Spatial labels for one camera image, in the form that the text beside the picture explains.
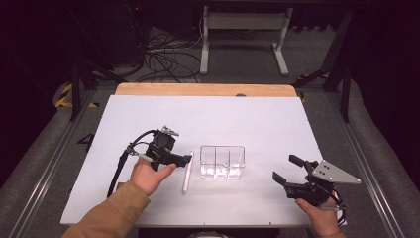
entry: person's left hand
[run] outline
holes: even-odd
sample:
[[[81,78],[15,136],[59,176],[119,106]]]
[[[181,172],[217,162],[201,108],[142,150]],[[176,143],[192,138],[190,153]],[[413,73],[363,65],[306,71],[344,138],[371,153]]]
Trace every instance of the person's left hand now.
[[[150,162],[139,159],[133,167],[130,181],[138,186],[147,196],[150,196],[175,169],[176,164],[170,164],[163,170],[156,172],[152,169]]]

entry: white tabletop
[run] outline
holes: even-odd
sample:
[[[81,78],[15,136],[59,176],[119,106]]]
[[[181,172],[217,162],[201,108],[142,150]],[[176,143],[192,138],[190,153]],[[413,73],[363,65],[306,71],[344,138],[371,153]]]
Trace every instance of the white tabletop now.
[[[272,180],[276,171],[289,182],[304,183],[304,169],[290,154],[322,160],[298,97],[128,96],[113,95],[61,218],[75,224],[106,198],[118,160],[142,133],[166,125],[178,132],[172,150],[195,154],[187,195],[182,195],[185,168],[177,168],[151,196],[152,203],[136,222],[142,227],[177,226],[308,226],[307,216]],[[152,136],[142,141],[150,142]],[[200,176],[203,145],[244,146],[241,179],[211,180]],[[140,153],[147,146],[136,147]],[[119,181],[129,179],[137,158],[129,157]]]

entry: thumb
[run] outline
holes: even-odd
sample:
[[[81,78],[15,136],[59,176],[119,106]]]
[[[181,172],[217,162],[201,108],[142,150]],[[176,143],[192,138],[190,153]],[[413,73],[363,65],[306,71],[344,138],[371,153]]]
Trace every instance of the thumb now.
[[[316,211],[316,207],[309,204],[309,202],[307,202],[305,199],[296,198],[294,201],[309,217],[312,217]]]
[[[170,174],[172,174],[172,172],[175,169],[176,169],[176,164],[170,164],[170,165],[166,166],[163,170],[157,172],[158,177],[160,178],[160,180],[164,180],[168,176],[170,176]]]

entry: white metal stand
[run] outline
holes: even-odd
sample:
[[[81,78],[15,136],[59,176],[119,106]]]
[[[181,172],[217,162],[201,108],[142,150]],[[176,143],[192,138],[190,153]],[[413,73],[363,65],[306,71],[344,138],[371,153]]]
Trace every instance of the white metal stand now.
[[[288,69],[284,61],[281,47],[290,22],[292,8],[285,13],[257,14],[257,13],[213,13],[204,7],[203,13],[203,48],[201,52],[200,73],[206,74],[209,61],[209,29],[272,29],[281,30],[277,43],[272,48],[277,59],[281,75],[287,76]]]

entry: white marker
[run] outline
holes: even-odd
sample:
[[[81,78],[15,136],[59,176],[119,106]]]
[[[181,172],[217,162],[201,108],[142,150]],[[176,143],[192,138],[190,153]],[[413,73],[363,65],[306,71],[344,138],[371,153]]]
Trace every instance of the white marker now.
[[[185,179],[184,179],[184,184],[182,186],[183,195],[186,195],[186,192],[188,191],[189,177],[191,176],[192,160],[194,159],[194,152],[190,152],[189,155],[191,155],[191,161],[189,161],[185,170]]]

